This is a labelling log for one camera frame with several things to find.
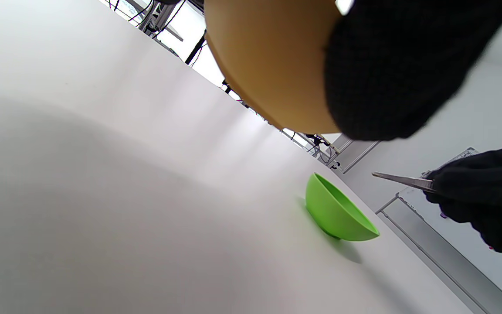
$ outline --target black cable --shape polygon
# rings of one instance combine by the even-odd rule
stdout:
[[[197,58],[195,58],[195,60],[193,61],[193,63],[191,63],[190,67],[193,67],[195,65],[195,63],[197,62],[197,60],[199,60],[199,56],[201,56],[201,51],[203,51],[203,48],[205,46],[207,46],[208,43],[206,44],[203,44],[203,46],[201,46],[201,48],[199,48],[199,53],[197,53]]]
[[[325,163],[325,165],[327,165],[329,163],[330,157],[332,156],[332,149],[331,149],[331,147],[329,147],[329,160],[325,161],[325,159],[322,157],[322,155],[323,155],[323,153],[321,152],[319,157],[321,157],[321,161],[323,163]]]
[[[143,10],[141,10],[139,13],[137,13],[135,16],[133,16],[132,18],[130,18],[127,22],[131,22],[132,20],[134,20],[134,18],[136,18],[137,16],[141,15],[143,12],[145,12],[146,10],[148,10],[148,8],[151,6],[151,4],[154,3],[154,0],[150,0],[150,2],[148,2],[148,6],[146,8],[144,8]]]
[[[174,17],[175,17],[175,16],[179,13],[179,11],[181,10],[181,7],[182,7],[182,6],[183,6],[183,4],[185,3],[185,1],[187,1],[187,0],[183,0],[183,2],[181,2],[180,7],[179,7],[179,8],[177,8],[177,10],[176,10],[176,12],[173,14],[172,18],[170,18],[170,20],[168,20],[168,22],[164,25],[164,27],[163,27],[161,30],[159,30],[159,31],[158,31],[158,32],[157,32],[157,33],[156,33],[156,34],[152,37],[152,39],[156,38],[156,37],[157,37],[157,36],[158,36],[161,32],[163,32],[163,31],[166,29],[166,27],[168,27],[168,25],[169,25],[169,24],[170,24],[170,22],[173,20],[173,18],[174,18]]]

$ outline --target tweezers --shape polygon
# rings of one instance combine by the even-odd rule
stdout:
[[[383,179],[408,185],[408,187],[413,187],[416,189],[420,189],[422,191],[428,191],[430,193],[436,193],[436,191],[433,189],[432,180],[420,179],[418,177],[400,177],[398,175],[392,175],[380,172],[373,172],[371,174],[374,177],[382,177]]]

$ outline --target white table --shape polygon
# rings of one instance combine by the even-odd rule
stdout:
[[[100,2],[0,14],[0,313],[469,313],[329,169]],[[325,236],[315,171],[381,237]]]

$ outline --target green bowl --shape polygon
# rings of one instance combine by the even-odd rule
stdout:
[[[377,228],[361,210],[318,173],[313,173],[307,182],[305,205],[329,236],[347,241],[366,241],[379,236]]]

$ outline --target gloved hand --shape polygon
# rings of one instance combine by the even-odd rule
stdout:
[[[456,222],[469,222],[502,253],[502,149],[459,159],[432,171],[431,203]]]

